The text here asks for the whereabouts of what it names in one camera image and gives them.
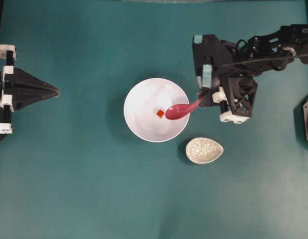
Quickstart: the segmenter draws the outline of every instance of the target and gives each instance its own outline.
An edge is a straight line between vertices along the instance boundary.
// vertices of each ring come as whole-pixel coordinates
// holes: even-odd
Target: white bowl
[[[185,92],[172,81],[151,78],[135,85],[124,102],[124,118],[130,130],[141,139],[164,142],[179,135],[186,127],[189,114],[181,119],[162,118],[157,112],[175,104],[188,104]]]

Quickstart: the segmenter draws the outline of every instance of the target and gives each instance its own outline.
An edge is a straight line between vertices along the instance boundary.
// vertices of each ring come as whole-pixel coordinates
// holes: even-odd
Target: speckled dish
[[[186,146],[189,160],[199,164],[213,162],[223,152],[223,146],[209,138],[194,138]]]

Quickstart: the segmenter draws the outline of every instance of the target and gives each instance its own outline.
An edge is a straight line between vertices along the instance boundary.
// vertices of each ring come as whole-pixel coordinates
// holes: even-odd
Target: black robotic arm
[[[273,34],[237,43],[196,35],[192,48],[198,94],[205,96],[200,106],[220,106],[221,121],[243,123],[253,114],[254,77],[284,70],[295,57],[308,64],[308,24],[282,26]]]

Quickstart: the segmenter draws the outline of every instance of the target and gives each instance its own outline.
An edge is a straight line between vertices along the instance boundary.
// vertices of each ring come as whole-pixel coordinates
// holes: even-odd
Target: cable
[[[308,53],[300,54],[300,55],[296,55],[296,56],[282,56],[282,57],[271,57],[271,58],[261,58],[261,59],[254,59],[254,60],[248,60],[248,61],[240,61],[240,62],[235,62],[235,63],[216,65],[216,67],[219,67],[219,66],[235,66],[235,65],[253,63],[253,62],[260,62],[260,61],[285,60],[285,59],[293,59],[295,57],[305,57],[305,56],[308,56]]]

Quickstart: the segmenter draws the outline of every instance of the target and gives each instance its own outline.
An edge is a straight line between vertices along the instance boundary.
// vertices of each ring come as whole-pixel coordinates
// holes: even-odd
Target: bowl rim
[[[184,95],[185,95],[185,97],[186,97],[187,104],[189,104],[188,97],[187,97],[185,91],[182,89],[181,86],[179,86],[178,84],[176,84],[175,82],[173,82],[173,81],[171,81],[171,80],[168,80],[168,79],[165,79],[165,78],[160,78],[160,77],[154,77],[154,78],[148,78],[148,79],[145,79],[145,80],[142,80],[142,81],[138,82],[136,85],[134,85],[134,86],[129,90],[129,92],[128,92],[128,94],[126,95],[125,100],[124,100],[123,114],[124,114],[124,120],[125,120],[126,124],[128,125],[129,129],[133,132],[133,134],[135,134],[137,137],[139,137],[139,138],[141,138],[141,139],[143,139],[143,140],[145,140],[145,141],[148,141],[148,142],[161,143],[161,142],[169,141],[169,140],[175,138],[176,136],[178,136],[180,133],[183,132],[183,130],[186,128],[186,126],[187,126],[187,124],[188,124],[189,117],[190,117],[190,113],[187,114],[187,115],[185,116],[185,117],[187,117],[187,120],[186,120],[186,123],[184,124],[183,128],[182,128],[175,136],[173,136],[173,137],[171,137],[171,138],[168,138],[168,139],[164,139],[164,140],[149,140],[149,139],[146,139],[146,138],[144,138],[144,137],[141,137],[140,135],[138,135],[136,132],[133,131],[133,129],[132,129],[131,126],[129,125],[128,121],[126,120],[126,107],[125,107],[125,103],[126,103],[127,97],[128,97],[129,94],[131,93],[131,91],[132,91],[135,87],[137,87],[140,83],[142,83],[142,82],[144,82],[144,81],[154,80],[154,79],[166,80],[166,81],[169,81],[169,82],[171,82],[172,84],[176,85],[177,87],[179,87],[180,90],[184,93]]]

